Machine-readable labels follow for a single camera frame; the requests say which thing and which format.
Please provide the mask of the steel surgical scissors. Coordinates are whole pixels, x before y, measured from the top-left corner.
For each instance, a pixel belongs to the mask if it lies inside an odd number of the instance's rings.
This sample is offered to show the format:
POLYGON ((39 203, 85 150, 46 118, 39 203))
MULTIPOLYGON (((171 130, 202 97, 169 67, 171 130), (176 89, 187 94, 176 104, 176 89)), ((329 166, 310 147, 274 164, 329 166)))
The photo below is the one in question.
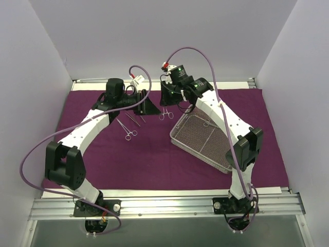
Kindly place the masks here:
POLYGON ((161 113, 159 114, 159 120, 163 121, 165 117, 173 119, 174 114, 168 111, 167 107, 163 107, 161 113))

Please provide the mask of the steel forceps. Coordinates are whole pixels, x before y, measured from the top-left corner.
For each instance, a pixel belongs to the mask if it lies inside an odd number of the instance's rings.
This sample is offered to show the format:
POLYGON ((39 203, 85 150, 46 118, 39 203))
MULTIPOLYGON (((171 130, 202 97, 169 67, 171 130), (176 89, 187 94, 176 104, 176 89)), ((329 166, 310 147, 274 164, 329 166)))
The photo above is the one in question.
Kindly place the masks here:
POLYGON ((203 123, 204 127, 212 126, 214 128, 217 128, 218 126, 215 123, 212 123, 209 119, 205 119, 203 123))
POLYGON ((136 130, 129 130, 119 119, 116 119, 116 121, 120 124, 122 129, 126 132, 125 140, 130 141, 132 139, 132 136, 137 136, 138 132, 136 130))

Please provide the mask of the purple cloth wrap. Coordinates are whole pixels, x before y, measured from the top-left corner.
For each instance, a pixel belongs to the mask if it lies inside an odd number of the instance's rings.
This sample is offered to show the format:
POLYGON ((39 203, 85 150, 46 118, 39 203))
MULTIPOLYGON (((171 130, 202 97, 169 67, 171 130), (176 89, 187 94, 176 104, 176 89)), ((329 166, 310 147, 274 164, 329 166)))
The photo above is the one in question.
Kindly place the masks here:
MULTIPOLYGON (((264 132, 263 145, 252 171, 257 188, 287 187, 288 176, 271 124, 262 91, 221 90, 223 101, 245 122, 264 132)), ((173 119, 145 116, 141 127, 124 112, 119 119, 137 136, 125 140, 126 132, 115 120, 88 146, 83 155, 87 179, 98 189, 207 190, 228 189, 231 175, 224 174, 173 145, 170 131, 181 117, 177 106, 169 108, 173 119)))

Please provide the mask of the wire mesh instrument tray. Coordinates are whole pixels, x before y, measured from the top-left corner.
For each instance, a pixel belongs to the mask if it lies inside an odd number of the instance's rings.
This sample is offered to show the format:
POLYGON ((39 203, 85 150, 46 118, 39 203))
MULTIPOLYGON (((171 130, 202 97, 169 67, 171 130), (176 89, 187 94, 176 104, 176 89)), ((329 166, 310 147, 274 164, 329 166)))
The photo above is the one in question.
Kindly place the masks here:
POLYGON ((230 150, 228 138, 219 127, 204 127, 205 119, 214 123, 198 108, 183 114, 170 132, 171 142, 220 172, 230 174, 232 166, 226 160, 230 150))

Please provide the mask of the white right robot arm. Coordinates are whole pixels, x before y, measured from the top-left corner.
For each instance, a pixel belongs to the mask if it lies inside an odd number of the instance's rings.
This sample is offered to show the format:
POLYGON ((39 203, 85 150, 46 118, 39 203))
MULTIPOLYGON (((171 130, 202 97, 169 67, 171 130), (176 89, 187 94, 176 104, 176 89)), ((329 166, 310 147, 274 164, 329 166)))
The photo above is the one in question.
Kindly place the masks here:
POLYGON ((218 88, 205 78, 186 77, 187 82, 161 81, 160 119, 173 113, 168 107, 190 106, 170 132, 172 143, 205 163, 231 173, 228 206, 241 212, 254 196, 251 174, 262 145, 263 131, 243 121, 219 96, 218 88))

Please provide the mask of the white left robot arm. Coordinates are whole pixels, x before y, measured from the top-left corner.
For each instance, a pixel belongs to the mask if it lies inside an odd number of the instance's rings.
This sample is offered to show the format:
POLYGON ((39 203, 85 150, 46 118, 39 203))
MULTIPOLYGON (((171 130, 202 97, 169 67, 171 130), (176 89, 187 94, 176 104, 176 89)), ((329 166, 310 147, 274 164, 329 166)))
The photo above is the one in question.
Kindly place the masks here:
POLYGON ((87 201, 85 210, 92 216, 103 212, 104 203, 101 192, 86 178, 83 154, 120 111, 133 110, 136 115, 160 114, 160 110, 150 101, 147 91, 138 90, 143 81, 142 75, 132 78, 130 85, 135 91, 127 94, 122 79, 108 79, 105 92, 99 96, 79 126, 60 141, 50 142, 46 147, 46 179, 87 201))

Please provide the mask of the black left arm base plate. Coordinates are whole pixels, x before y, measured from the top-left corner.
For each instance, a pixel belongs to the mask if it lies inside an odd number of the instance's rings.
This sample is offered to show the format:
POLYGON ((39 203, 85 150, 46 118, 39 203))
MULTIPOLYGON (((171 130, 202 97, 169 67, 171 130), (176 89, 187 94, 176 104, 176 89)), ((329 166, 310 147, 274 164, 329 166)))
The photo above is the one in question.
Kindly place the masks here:
MULTIPOLYGON (((95 202, 96 205, 99 205, 116 216, 120 215, 121 201, 120 200, 98 200, 95 202)), ((91 206, 88 203, 77 200, 74 207, 74 217, 96 217, 96 216, 107 216, 108 213, 103 210, 91 206)))

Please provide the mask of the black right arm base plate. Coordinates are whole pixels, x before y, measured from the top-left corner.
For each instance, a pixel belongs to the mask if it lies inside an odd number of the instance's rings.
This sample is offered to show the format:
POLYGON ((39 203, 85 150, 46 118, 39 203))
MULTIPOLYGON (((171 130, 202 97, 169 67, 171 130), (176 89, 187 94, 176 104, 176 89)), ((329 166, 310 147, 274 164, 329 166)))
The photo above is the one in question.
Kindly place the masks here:
POLYGON ((224 198, 218 197, 213 198, 213 210, 215 214, 251 214, 256 211, 259 212, 259 209, 255 209, 255 203, 257 198, 253 197, 252 201, 249 201, 247 198, 236 199, 235 197, 224 198))

